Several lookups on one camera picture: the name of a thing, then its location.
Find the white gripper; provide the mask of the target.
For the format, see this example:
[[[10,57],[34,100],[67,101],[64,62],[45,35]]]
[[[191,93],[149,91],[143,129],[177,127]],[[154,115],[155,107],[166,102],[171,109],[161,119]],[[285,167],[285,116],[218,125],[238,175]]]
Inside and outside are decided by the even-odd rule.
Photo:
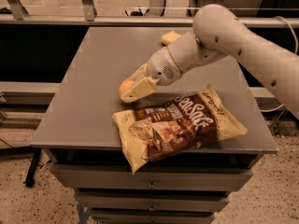
[[[156,82],[149,78],[149,75],[158,79],[159,85],[166,86],[180,79],[182,73],[168,48],[161,48],[150,56],[148,63],[141,65],[128,77],[128,80],[132,80],[134,84],[125,93],[120,94],[120,98],[130,104],[154,93]]]

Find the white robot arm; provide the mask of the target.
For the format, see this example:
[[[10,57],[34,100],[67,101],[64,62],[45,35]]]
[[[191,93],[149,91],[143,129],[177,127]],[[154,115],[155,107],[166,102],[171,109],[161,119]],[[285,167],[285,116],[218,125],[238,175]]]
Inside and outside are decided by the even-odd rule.
[[[120,85],[125,103],[147,97],[189,70],[229,55],[299,118],[299,56],[254,34],[226,7],[211,4],[200,8],[190,32],[170,32],[163,43]]]

